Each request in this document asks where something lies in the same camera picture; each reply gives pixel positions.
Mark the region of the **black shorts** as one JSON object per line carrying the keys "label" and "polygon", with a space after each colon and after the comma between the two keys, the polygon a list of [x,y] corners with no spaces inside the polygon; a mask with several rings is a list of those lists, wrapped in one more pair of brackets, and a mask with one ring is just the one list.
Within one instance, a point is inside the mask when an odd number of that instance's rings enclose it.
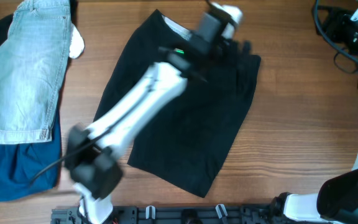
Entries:
{"label": "black shorts", "polygon": [[[159,47],[187,38],[184,27],[154,11],[124,47],[96,117],[106,114],[139,81],[157,60]],[[252,104],[261,58],[252,51],[251,55],[248,62],[216,63],[201,80],[190,80],[137,135],[129,165],[205,197]]]}

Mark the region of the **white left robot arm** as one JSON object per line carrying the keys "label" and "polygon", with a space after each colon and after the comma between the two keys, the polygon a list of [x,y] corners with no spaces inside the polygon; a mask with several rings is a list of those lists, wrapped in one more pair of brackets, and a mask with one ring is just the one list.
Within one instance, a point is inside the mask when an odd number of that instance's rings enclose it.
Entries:
{"label": "white left robot arm", "polygon": [[114,223],[119,158],[204,197],[254,97],[261,59],[245,42],[194,40],[161,47],[134,87],[87,128],[71,129],[65,167],[83,223]]}

